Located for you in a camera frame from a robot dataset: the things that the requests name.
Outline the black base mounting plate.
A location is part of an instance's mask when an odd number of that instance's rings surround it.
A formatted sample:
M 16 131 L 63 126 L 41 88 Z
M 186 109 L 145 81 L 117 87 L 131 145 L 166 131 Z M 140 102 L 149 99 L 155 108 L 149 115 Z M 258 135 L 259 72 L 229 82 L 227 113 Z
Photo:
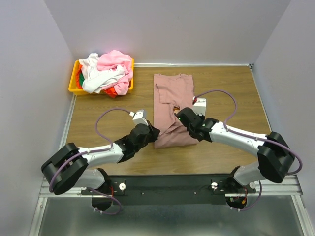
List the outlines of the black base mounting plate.
M 127 205 L 226 204 L 227 195 L 255 193 L 246 187 L 228 187 L 229 174 L 111 176 L 114 197 Z

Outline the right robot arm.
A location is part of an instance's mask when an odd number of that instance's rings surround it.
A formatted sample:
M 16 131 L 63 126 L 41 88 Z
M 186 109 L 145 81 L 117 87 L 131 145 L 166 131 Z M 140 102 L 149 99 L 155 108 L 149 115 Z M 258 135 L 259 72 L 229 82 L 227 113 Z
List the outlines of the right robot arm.
M 236 193 L 259 180 L 282 183 L 289 174 L 295 156 L 280 134 L 271 132 L 264 135 L 233 130 L 217 119 L 198 116 L 191 108 L 182 109 L 176 117 L 192 138 L 226 144 L 257 158 L 254 163 L 235 167 L 225 180 L 217 183 L 215 189 Z

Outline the light pink t-shirt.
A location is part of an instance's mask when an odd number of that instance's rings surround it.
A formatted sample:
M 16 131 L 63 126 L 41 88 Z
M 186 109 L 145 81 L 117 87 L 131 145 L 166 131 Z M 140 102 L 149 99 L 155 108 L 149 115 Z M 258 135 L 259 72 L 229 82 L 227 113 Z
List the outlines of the light pink t-shirt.
M 101 89 L 114 88 L 117 95 L 126 95 L 133 77 L 132 58 L 120 51 L 112 50 L 99 57 L 97 69 L 106 76 Z

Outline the green t-shirt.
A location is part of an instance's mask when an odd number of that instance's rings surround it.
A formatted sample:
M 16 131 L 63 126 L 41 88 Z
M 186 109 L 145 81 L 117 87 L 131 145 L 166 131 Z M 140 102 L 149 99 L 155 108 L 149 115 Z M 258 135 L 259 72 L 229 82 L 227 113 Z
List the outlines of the green t-shirt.
M 79 69 L 79 70 L 76 72 L 76 75 L 75 75 L 76 86 L 77 86 L 79 89 L 83 89 L 82 85 L 83 85 L 84 80 L 85 80 L 85 78 L 84 78 L 84 76 L 83 76 L 82 70 Z

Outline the yellow plastic bin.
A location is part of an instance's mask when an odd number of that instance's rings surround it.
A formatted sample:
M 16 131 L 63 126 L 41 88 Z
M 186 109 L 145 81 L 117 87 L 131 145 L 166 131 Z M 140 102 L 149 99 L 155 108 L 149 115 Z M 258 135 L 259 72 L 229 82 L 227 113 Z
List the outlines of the yellow plastic bin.
M 131 58 L 131 62 L 132 62 L 131 63 L 131 69 L 132 69 L 132 72 L 133 72 L 134 71 L 134 58 Z M 69 85 L 68 85 L 68 91 L 73 93 L 74 95 L 96 95 L 96 93 L 89 94 L 89 93 L 83 91 L 82 88 L 78 88 L 77 87 L 76 74 L 77 74 L 79 68 L 80 68 L 79 60 L 76 60 L 74 62 L 73 70 L 72 70 L 72 73 L 71 73 L 71 77 L 70 77 L 70 81 L 69 81 Z M 131 93 L 132 92 L 133 84 L 134 84 L 133 82 L 134 82 L 134 79 L 132 77 L 130 82 L 129 82 L 128 92 L 127 93 Z

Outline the orange red t-shirt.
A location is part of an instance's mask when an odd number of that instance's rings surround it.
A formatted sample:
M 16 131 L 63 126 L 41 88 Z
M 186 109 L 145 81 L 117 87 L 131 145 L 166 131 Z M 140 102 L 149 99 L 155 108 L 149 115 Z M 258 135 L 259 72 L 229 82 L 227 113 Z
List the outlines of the orange red t-shirt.
M 107 94 L 111 98 L 116 98 L 118 96 L 118 94 L 116 93 L 114 87 L 110 87 L 110 88 L 104 89 L 103 92 L 105 94 Z

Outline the white t-shirt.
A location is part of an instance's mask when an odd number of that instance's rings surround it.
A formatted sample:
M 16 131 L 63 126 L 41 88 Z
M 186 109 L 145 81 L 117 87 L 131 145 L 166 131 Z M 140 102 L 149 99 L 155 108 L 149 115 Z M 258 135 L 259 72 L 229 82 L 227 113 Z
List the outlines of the white t-shirt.
M 91 53 L 87 58 L 79 60 L 85 78 L 82 87 L 87 93 L 100 93 L 101 85 L 106 80 L 106 76 L 97 69 L 98 60 L 99 56 L 96 53 Z

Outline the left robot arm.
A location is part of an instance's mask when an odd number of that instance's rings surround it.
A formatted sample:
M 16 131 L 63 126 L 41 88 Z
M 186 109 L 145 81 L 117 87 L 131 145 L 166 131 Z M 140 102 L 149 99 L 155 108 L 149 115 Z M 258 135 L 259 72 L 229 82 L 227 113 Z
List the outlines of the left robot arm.
M 41 166 L 49 182 L 49 191 L 56 195 L 67 192 L 87 168 L 130 160 L 141 148 L 155 142 L 159 133 L 160 130 L 150 123 L 138 124 L 128 135 L 106 146 L 82 148 L 74 143 L 64 145 Z

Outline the dusty pink mario t-shirt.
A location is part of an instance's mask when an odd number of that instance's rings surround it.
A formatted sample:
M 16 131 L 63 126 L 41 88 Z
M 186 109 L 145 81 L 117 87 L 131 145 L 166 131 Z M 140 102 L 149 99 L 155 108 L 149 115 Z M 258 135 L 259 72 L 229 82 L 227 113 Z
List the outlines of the dusty pink mario t-shirt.
M 169 148 L 195 145 L 197 139 L 189 135 L 187 129 L 175 114 L 183 108 L 192 108 L 194 97 L 193 77 L 187 74 L 167 76 L 154 75 L 154 127 L 160 130 L 154 148 Z

